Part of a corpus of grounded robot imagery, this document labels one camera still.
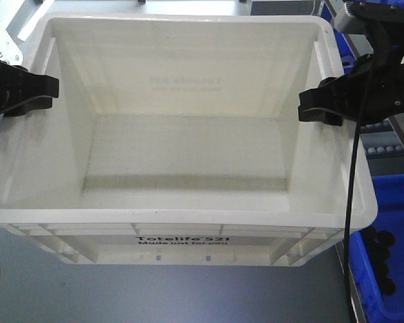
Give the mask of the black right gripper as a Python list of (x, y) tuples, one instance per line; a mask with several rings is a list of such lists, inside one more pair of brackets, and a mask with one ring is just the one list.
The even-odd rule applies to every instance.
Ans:
[[(333, 82), (337, 77), (323, 79), (318, 87), (299, 94), (298, 119), (300, 122), (321, 122), (338, 126), (342, 117), (356, 121), (362, 113), (362, 123), (378, 123), (392, 115), (404, 113), (404, 55), (373, 72), (367, 85), (369, 70), (350, 72), (341, 77), (340, 101), (335, 99)], [(321, 110), (337, 110), (340, 115)]]

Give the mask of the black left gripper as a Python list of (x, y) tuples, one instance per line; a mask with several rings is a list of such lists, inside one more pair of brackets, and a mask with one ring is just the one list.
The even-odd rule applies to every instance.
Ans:
[[(11, 68), (19, 69), (18, 95), (20, 99), (31, 101), (6, 110), (9, 94), (6, 94), (3, 87), (4, 77), (11, 71)], [(53, 98), (58, 97), (59, 79), (56, 77), (33, 74), (24, 70), (21, 65), (10, 65), (0, 60), (0, 114), (6, 117), (16, 117), (26, 115), (33, 110), (49, 109), (53, 105)]]

